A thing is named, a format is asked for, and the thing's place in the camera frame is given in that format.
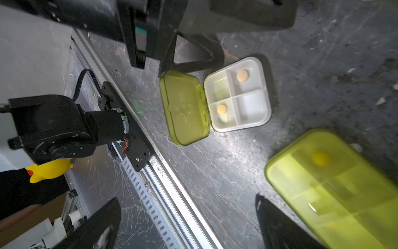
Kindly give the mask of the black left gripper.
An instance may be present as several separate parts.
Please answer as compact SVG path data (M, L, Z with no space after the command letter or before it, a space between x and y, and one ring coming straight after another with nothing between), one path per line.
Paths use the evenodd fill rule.
M3 6L84 29L126 45L131 66L158 60L167 71L192 73L224 64L214 34L284 30L296 1L1 1Z

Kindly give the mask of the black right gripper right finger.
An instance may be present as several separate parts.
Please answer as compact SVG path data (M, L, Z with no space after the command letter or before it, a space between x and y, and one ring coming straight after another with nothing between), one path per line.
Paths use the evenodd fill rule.
M259 194L256 195L256 214L267 249L323 249L300 226L278 207Z

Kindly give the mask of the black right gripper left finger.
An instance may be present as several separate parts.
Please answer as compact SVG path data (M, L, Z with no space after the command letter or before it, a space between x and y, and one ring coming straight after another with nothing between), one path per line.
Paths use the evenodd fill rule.
M115 246L121 222L118 198L109 200L69 237L58 243L56 249L112 249Z

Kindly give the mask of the small green pillbox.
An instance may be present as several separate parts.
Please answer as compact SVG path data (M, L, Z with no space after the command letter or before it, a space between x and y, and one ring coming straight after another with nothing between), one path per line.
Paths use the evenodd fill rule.
M272 115L264 69L246 57L209 74L195 76L169 70L160 77L165 118L172 141L187 146L216 132L262 126Z

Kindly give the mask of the large green six-cell pillbox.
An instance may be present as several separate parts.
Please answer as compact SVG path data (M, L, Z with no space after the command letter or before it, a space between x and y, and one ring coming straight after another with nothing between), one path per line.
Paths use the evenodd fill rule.
M264 174L326 247L397 248L397 185L334 132L305 133Z

